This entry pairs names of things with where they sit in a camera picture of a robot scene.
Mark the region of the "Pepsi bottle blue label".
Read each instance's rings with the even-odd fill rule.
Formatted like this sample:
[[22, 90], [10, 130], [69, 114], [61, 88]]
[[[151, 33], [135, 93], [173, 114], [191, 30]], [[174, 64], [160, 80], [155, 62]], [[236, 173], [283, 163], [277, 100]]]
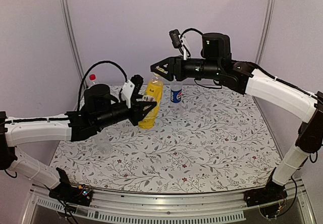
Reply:
[[171, 102], [172, 103], [180, 103], [182, 100], [182, 89], [183, 84], [180, 81], [172, 81], [171, 82]]

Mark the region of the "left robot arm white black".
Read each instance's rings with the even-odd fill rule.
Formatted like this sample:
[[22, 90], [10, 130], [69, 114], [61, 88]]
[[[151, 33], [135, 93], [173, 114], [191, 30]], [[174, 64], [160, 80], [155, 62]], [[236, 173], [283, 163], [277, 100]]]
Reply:
[[139, 90], [140, 86], [127, 81], [120, 98], [116, 98], [109, 86], [93, 85], [84, 91], [82, 108], [54, 117], [18, 119], [1, 112], [1, 170], [23, 174], [55, 189], [63, 200], [72, 200], [75, 190], [66, 172], [39, 162], [18, 146], [44, 141], [83, 141], [123, 120], [136, 126], [157, 105], [155, 101], [143, 101]]

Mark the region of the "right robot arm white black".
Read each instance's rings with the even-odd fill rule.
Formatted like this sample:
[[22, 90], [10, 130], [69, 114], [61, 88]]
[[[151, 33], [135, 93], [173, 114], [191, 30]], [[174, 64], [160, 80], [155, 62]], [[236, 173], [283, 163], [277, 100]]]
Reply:
[[273, 201], [291, 176], [306, 159], [322, 146], [322, 93], [305, 91], [266, 72], [252, 62], [232, 59], [230, 38], [221, 33], [202, 34], [201, 58], [190, 57], [183, 35], [170, 32], [173, 47], [182, 56], [168, 57], [153, 64], [150, 70], [168, 81], [212, 79], [242, 95], [266, 100], [295, 115], [302, 121], [295, 145], [284, 156], [261, 191], [261, 198]]

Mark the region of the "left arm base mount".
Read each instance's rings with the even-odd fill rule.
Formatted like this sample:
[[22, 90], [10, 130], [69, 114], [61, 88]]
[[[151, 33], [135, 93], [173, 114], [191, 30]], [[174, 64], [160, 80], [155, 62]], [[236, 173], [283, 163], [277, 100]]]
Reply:
[[62, 202], [89, 207], [93, 196], [93, 189], [85, 184], [77, 187], [72, 186], [66, 172], [59, 167], [56, 170], [60, 176], [60, 183], [57, 187], [50, 189], [49, 197]]

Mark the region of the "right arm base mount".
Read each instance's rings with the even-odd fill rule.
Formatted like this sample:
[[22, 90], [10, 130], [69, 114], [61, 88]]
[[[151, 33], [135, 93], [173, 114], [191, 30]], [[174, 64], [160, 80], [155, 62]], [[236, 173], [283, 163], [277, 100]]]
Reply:
[[276, 203], [260, 209], [262, 216], [266, 218], [276, 218], [280, 214], [287, 196], [285, 186], [280, 186], [272, 180], [268, 180], [264, 187], [245, 191], [243, 199], [248, 207], [282, 200], [282, 204]]

